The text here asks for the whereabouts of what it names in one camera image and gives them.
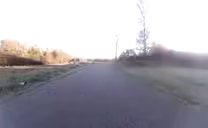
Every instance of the sky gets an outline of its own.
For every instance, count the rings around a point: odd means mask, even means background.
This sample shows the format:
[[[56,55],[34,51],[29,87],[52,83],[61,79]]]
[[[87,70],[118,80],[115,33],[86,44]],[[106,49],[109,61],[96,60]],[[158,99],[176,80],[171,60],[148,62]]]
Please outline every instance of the sky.
[[[113,58],[135,48],[137,0],[0,0],[0,40],[58,48],[77,57]],[[146,0],[150,42],[208,52],[208,0]]]

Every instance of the treeline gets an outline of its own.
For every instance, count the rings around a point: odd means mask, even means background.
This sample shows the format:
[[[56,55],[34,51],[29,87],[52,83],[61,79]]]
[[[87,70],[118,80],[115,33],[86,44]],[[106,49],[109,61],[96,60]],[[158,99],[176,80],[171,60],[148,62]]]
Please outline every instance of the treeline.
[[[136,53],[133,49],[125,50],[121,53],[119,61],[139,65],[208,68],[208,54],[173,51],[161,45],[153,45],[147,54]]]
[[[71,56],[59,49],[42,49],[16,40],[0,41],[0,65],[35,65],[68,63]]]

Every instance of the tree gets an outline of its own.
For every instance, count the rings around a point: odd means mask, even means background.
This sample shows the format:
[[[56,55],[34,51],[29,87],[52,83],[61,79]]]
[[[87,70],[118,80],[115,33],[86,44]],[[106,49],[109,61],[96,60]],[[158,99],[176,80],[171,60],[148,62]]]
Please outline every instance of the tree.
[[[2,40],[1,41],[1,49],[8,52],[15,52],[19,49],[19,42],[16,40]]]
[[[142,50],[144,55],[147,55],[147,39],[148,39],[149,31],[147,31],[146,29],[146,16],[145,16],[144,2],[142,0],[139,0],[139,2],[137,3],[137,7],[141,14],[139,18],[139,23],[141,24],[142,28],[138,34],[138,38],[136,41],[139,46],[138,49]]]

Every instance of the grassy field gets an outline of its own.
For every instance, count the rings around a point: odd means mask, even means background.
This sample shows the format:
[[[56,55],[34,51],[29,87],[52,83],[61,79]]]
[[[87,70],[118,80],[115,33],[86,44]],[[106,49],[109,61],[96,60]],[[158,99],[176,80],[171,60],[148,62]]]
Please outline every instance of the grassy field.
[[[0,95],[15,94],[39,82],[65,75],[79,65],[0,67]]]
[[[125,70],[185,104],[208,107],[208,69],[127,66]]]

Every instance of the utility pole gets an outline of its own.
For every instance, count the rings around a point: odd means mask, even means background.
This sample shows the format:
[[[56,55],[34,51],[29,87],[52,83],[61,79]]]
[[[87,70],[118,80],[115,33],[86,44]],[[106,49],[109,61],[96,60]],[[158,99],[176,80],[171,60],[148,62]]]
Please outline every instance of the utility pole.
[[[118,35],[116,35],[116,51],[115,51],[116,53],[115,53],[115,61],[117,61],[118,40],[119,40]]]

